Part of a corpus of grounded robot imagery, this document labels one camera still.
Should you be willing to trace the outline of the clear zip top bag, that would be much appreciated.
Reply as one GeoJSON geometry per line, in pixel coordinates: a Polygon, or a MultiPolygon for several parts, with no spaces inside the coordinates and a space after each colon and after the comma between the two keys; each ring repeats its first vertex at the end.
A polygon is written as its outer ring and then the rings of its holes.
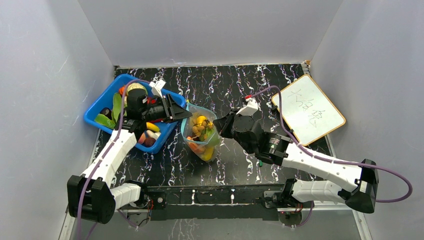
{"type": "Polygon", "coordinates": [[[182,120],[180,133],[191,151],[202,161],[213,162],[218,154],[221,142],[213,121],[217,119],[211,110],[187,103],[186,110],[192,116],[182,120]]]}

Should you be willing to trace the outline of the yellow banana toy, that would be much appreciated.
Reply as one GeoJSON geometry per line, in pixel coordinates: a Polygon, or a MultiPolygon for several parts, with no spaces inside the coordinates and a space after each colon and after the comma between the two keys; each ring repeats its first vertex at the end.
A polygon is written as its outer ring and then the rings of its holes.
{"type": "Polygon", "coordinates": [[[204,152],[200,155],[200,158],[204,161],[204,162],[209,162],[213,159],[214,157],[214,153],[215,153],[215,148],[214,147],[206,147],[204,152]]]}

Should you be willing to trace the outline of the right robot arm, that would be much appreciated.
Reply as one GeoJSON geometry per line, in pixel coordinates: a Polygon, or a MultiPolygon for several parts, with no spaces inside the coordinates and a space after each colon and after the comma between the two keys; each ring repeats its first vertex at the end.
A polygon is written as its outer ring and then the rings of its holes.
{"type": "Polygon", "coordinates": [[[234,139],[248,154],[270,165],[298,169],[321,177],[321,181],[289,179],[273,202],[288,207],[321,201],[344,203],[365,214],[375,212],[379,178],[372,160],[350,162],[325,154],[305,152],[285,136],[267,132],[251,116],[234,111],[213,121],[219,135],[234,139]]]}

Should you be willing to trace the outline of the yellow bell pepper toy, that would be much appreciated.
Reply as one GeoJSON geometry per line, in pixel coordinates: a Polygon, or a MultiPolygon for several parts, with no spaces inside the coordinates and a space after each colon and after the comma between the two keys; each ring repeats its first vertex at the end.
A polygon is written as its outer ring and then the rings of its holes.
{"type": "Polygon", "coordinates": [[[196,118],[196,120],[195,120],[195,124],[196,124],[196,125],[202,125],[202,124],[203,124],[203,122],[205,122],[207,119],[208,119],[208,118],[207,118],[206,116],[204,116],[204,115],[200,115],[200,116],[198,116],[198,117],[196,118]]]}

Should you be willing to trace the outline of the orange papaya slice toy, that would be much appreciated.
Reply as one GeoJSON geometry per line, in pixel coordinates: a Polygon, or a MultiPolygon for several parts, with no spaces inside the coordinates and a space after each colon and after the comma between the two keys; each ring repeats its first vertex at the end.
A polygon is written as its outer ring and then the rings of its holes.
{"type": "Polygon", "coordinates": [[[192,137],[188,136],[188,137],[186,138],[186,140],[187,140],[187,142],[186,142],[186,143],[188,144],[189,148],[190,148],[190,149],[191,149],[194,153],[196,153],[196,154],[203,154],[203,153],[205,152],[206,148],[205,148],[203,145],[196,143],[196,141],[195,141],[195,140],[193,140],[193,138],[192,138],[192,137]]]}

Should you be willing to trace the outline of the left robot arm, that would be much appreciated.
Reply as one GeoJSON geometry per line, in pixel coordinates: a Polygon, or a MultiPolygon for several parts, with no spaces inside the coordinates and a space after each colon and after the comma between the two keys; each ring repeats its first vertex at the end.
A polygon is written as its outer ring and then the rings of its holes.
{"type": "Polygon", "coordinates": [[[143,89],[129,91],[117,126],[103,150],[81,175],[72,175],[67,181],[68,211],[72,217],[106,224],[125,205],[147,206],[150,198],[143,191],[145,184],[130,181],[111,188],[112,179],[149,122],[161,120],[169,124],[192,116],[170,94],[156,96],[155,100],[151,103],[143,89]]]}

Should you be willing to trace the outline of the small green cabbage toy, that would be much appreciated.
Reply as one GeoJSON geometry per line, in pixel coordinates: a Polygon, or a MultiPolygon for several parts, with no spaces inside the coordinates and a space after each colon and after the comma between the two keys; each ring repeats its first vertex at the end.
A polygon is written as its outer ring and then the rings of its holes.
{"type": "Polygon", "coordinates": [[[221,137],[215,130],[207,131],[204,142],[207,147],[215,147],[221,142],[221,137]]]}

